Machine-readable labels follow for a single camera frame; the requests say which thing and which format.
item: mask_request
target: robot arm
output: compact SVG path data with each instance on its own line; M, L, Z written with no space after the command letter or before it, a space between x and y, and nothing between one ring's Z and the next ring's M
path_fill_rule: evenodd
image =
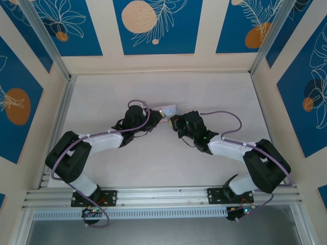
M170 118L174 131L178 137L187 136L194 141L196 148L210 155L222 155L233 158L246 164L248 174L231 177L224 184L224 195L232 202L235 196L240 196L252 190L261 190L272 193L283 181L286 175L283 171L266 156L249 147L255 146L276 159L288 173L291 168L276 148L268 140L262 139L259 142L238 142L225 139L218 133L207 130L202 117L197 111L184 115L175 115Z
M89 136L74 146L71 152L67 153L55 169L55 173L67 184L81 191L85 196L98 202L100 198L100 187L92 181L83 171L87 158L94 153L116 149L126 146L134 139L134 134L138 132L151 132L163 115L159 111L150 109L148 122L140 129L122 132L126 129L133 129L146 122L147 112L140 106L130 106L125 113L125 118L108 130L108 134L90 137L89 135L77 135L72 131L66 132L45 160L49 168L53 168L60 155L75 141L84 136Z

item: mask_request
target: cream wall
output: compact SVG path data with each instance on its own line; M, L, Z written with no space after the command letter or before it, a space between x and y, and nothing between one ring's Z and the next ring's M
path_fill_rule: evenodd
M325 0L314 0L273 67L269 69L265 61L254 75L254 84L271 136L292 167L291 175L321 244L327 241L327 210L317 188L327 184L327 148L304 157L276 84L326 16L326 10Z
M0 36L43 87L19 163L0 157L0 193L6 195L0 212L0 244L7 244L17 225L26 191L37 187L66 82L56 66L47 73L1 7L0 23Z
M124 56L113 2L86 0L103 57L63 57L63 61L72 74L249 70L256 53L215 54L229 1L203 0L195 54Z

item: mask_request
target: vented metal strip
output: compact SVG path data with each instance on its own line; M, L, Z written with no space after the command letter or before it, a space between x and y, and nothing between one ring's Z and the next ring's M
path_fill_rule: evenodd
M159 208L159 209L109 209L110 219L148 219L148 218L200 218L227 217L226 207L214 208ZM75 221L81 220L81 210L36 211L33 221ZM101 213L88 219L105 219Z

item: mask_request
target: white line drawing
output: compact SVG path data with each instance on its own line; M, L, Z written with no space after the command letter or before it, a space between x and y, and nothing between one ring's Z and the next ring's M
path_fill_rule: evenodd
M0 56L0 71L3 70L3 68L6 65L7 62L7 57L6 56ZM16 100L10 96L8 96L3 89L1 88L0 85L0 109L3 111L6 107L10 109L10 106L17 106L24 108L24 105L22 103L24 102L25 99L22 100Z
M293 20L295 12L302 12L306 10L307 6L309 5L310 0L297 0L289 13L288 17Z
M54 3L51 0L36 0L32 3L50 35L60 41L68 40L67 33L84 37L78 25L85 22L86 16L71 11L71 0L55 0Z
M316 39L312 51L309 66L312 68L311 76L314 80L314 88L305 98L303 108L306 111L316 109L317 129L323 129L327 125L327 73L323 68L327 64L327 24Z
M28 22L28 20L26 19L25 15L23 14L22 10L20 9L19 5L17 3L15 3L16 1L9 1L9 0L1 0L4 5L10 10L10 12L12 13L12 15L22 21L25 25L27 26L31 26L30 23Z
M253 27L260 30L260 39L262 41L266 37L268 23L276 15L283 1L276 0L273 4L273 0L270 0L268 7L265 9L260 0L231 0L231 3L243 8L245 17L252 22Z
M174 27L173 14L179 12L188 0L140 0L130 2L122 12L125 27L134 33L133 47L150 41L156 45L170 26Z

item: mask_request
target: white floor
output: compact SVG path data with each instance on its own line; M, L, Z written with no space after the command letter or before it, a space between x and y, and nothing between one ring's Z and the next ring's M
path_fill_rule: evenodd
M146 100L150 107L177 104L179 114L227 110L243 122L243 128L228 137L245 141L269 139L248 73L78 76L63 131L107 131L124 117L132 99ZM220 134L239 126L235 118L225 114L203 119L208 129ZM85 171L102 187L201 186L221 185L232 175L246 172L246 167L244 163L190 148L168 123L163 123L123 148L90 157ZM52 179L48 185L61 186L65 184Z

